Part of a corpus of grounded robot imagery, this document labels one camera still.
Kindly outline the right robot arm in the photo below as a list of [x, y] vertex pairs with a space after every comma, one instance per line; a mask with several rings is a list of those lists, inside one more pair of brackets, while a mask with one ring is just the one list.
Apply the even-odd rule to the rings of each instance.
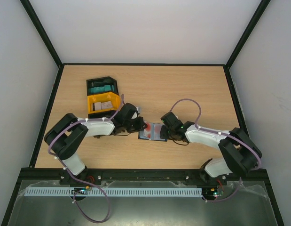
[[221, 158], [207, 160], [199, 170], [199, 179], [211, 184], [217, 177], [234, 174], [246, 177], [261, 166], [262, 153], [249, 136], [241, 129], [215, 130], [188, 121], [182, 123], [172, 112], [161, 117], [160, 136], [167, 140], [197, 143], [219, 150]]

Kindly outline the dark blue card holder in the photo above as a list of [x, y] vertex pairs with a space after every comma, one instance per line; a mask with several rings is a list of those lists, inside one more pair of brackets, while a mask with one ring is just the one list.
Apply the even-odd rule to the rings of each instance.
[[151, 138], [146, 138], [144, 135], [143, 135], [143, 130], [139, 131], [139, 134], [138, 134], [138, 139], [141, 139], [141, 140], [151, 140], [151, 141], [161, 141], [161, 142], [166, 142], [167, 139], [161, 139], [160, 138], [160, 133], [155, 133], [155, 129], [154, 129], [154, 126], [156, 124], [159, 124], [159, 123], [151, 123]]

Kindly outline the red circle card front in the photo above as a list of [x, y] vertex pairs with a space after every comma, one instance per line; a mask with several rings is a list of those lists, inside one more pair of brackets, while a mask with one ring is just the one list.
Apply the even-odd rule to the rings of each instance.
[[151, 138], [151, 123], [146, 122], [147, 127], [143, 130], [143, 135], [146, 138]]

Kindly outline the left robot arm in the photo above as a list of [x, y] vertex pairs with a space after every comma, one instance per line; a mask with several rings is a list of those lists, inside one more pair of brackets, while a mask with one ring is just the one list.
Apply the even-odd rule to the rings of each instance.
[[58, 159], [73, 176], [87, 169], [77, 150], [86, 137], [115, 136], [129, 134], [147, 128], [136, 106], [121, 104], [112, 114], [103, 113], [99, 118], [78, 118], [72, 113], [63, 116], [44, 136], [48, 153]]

